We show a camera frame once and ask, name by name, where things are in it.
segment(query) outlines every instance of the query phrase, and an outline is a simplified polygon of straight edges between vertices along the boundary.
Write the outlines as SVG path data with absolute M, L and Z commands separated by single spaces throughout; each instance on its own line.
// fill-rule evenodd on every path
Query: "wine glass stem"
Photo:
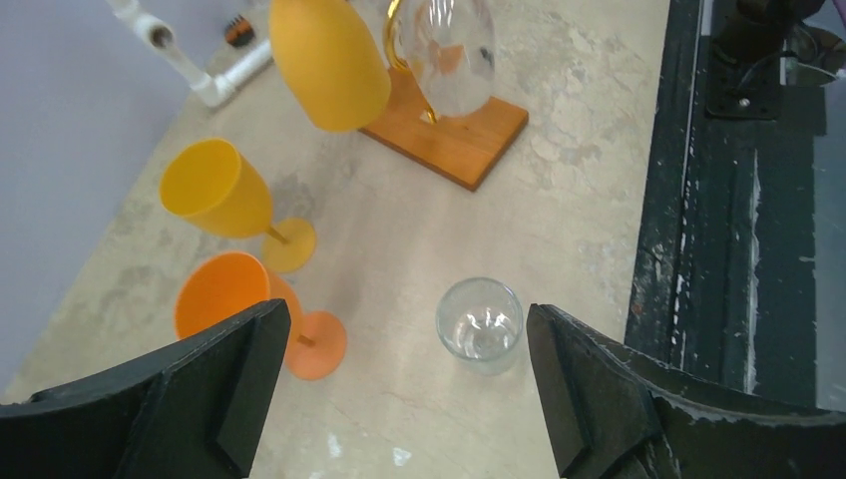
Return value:
M 300 344 L 302 344 L 302 345 L 304 345 L 304 346 L 308 346 L 308 347 L 313 347 L 313 346 L 314 346 L 314 344 L 315 344 L 315 343 L 314 343 L 314 340 L 309 339 L 309 338 L 307 338 L 307 337 L 305 337 L 305 336 L 303 336 L 303 335 L 300 335 L 300 337 L 298 337 L 298 338 L 296 339 L 296 342 L 298 342 L 298 343 L 300 343 Z
M 274 230 L 273 227 L 267 229 L 267 235 L 273 238 L 274 240 L 281 242 L 282 244 L 290 243 L 290 240 L 288 238 L 284 237 L 282 233 Z

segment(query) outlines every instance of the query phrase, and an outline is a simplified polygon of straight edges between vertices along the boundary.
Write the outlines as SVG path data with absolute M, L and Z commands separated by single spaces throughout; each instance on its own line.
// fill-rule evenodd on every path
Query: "table surface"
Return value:
M 378 32 L 377 6 L 353 3 Z M 191 98 L 5 399 L 173 342 L 189 273 L 258 251 L 159 205 L 174 155 L 221 136 L 267 180 L 277 219 L 314 222 L 315 255 L 285 279 L 349 337 L 328 378 L 283 370 L 252 477 L 556 477 L 525 336 L 512 370 L 477 376 L 441 345 L 434 310 L 451 284 L 486 275 L 525 309 L 553 303 L 623 339 L 668 2 L 491 4 L 497 93 L 530 122 L 475 194 L 361 134 L 316 130 L 272 67 L 217 112 Z

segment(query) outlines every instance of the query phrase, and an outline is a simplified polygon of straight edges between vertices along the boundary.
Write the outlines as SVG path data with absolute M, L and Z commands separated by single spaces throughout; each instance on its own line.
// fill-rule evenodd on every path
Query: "wooden board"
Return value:
M 475 192 L 529 121 L 529 112 L 491 97 L 461 119 L 426 120 L 426 103 L 410 73 L 390 69 L 391 98 L 361 131 L 424 167 Z

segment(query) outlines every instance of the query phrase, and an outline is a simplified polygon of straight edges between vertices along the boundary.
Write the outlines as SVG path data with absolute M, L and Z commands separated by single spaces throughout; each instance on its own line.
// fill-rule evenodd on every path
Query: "wine glass base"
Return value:
M 288 218 L 273 225 L 286 238 L 281 242 L 271 236 L 261 244 L 261 262 L 275 272 L 292 272 L 303 267 L 317 245 L 317 233 L 307 220 Z
M 296 342 L 285 352 L 285 365 L 291 374 L 306 381 L 331 374 L 346 353 L 346 329 L 341 321 L 330 312 L 310 312 L 302 317 L 300 334 L 314 344 Z

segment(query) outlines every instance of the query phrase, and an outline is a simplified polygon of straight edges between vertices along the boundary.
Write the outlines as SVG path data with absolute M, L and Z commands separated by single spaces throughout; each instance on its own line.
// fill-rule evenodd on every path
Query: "drinking glass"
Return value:
M 476 372 L 496 375 L 514 365 L 523 309 L 501 282 L 471 277 L 456 283 L 438 303 L 435 319 L 447 350 Z

